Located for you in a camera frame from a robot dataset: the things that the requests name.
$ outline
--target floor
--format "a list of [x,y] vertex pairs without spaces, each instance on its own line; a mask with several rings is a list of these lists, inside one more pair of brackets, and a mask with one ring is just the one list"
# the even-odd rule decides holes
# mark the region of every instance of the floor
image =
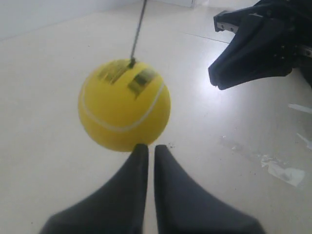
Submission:
[[[310,233],[312,151],[297,133],[312,139],[312,116],[288,105],[312,107],[312,90],[297,71],[226,91],[213,87],[207,68],[233,37],[214,32],[219,11],[148,5],[136,57],[163,75],[172,98],[151,156],[156,144],[167,144],[202,187],[258,218],[270,234]],[[0,42],[0,233],[37,233],[127,159],[88,137],[77,102],[95,67],[129,56],[139,12],[133,4]],[[300,183],[278,174],[275,161],[294,177],[301,173]],[[148,234],[157,233],[153,166],[151,157]]]

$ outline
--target metal rod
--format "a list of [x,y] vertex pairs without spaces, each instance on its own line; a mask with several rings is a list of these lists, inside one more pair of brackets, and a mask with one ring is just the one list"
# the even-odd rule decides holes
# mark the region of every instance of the metal rod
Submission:
[[143,17],[144,17],[144,13],[145,13],[146,3],[147,3],[147,0],[144,0],[143,7],[142,7],[142,11],[141,11],[140,20],[139,20],[139,22],[138,22],[138,26],[137,26],[137,30],[136,30],[135,41],[134,41],[134,43],[133,43],[132,52],[131,52],[131,55],[130,55],[130,59],[131,59],[131,62],[130,62],[130,64],[129,64],[130,68],[133,68],[133,66],[134,66],[135,63],[136,63],[135,52],[136,52],[136,48],[137,48],[138,36],[139,36],[139,34],[140,34],[140,30],[141,30],[141,26],[142,26],[142,21],[143,21]]

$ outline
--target black mechanical part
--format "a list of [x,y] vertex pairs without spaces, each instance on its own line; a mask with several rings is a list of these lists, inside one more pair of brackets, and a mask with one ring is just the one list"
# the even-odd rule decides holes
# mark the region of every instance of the black mechanical part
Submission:
[[156,146],[155,204],[160,234],[264,234],[259,222],[198,185],[165,145]]
[[212,85],[223,90],[259,78],[286,76],[299,68],[312,86],[311,26],[309,0],[261,0],[252,7],[221,12],[214,17],[215,30],[236,35],[209,68]]
[[52,216],[40,234],[141,234],[148,178],[148,147],[137,145],[97,192]]

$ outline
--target tennis ball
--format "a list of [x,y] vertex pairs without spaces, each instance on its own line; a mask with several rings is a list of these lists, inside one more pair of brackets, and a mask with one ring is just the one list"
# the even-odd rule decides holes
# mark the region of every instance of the tennis ball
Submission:
[[151,144],[165,129],[170,95],[162,77],[150,66],[129,59],[97,68],[85,81],[78,111],[84,129],[98,144],[115,151],[132,151]]

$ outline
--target yellow ball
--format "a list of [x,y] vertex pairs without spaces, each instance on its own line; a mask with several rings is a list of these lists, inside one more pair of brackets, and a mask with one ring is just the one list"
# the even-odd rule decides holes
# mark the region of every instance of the yellow ball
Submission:
[[132,151],[138,143],[151,144],[165,129],[170,95],[162,77],[150,66],[129,59],[97,68],[79,95],[82,125],[98,144],[116,151]]

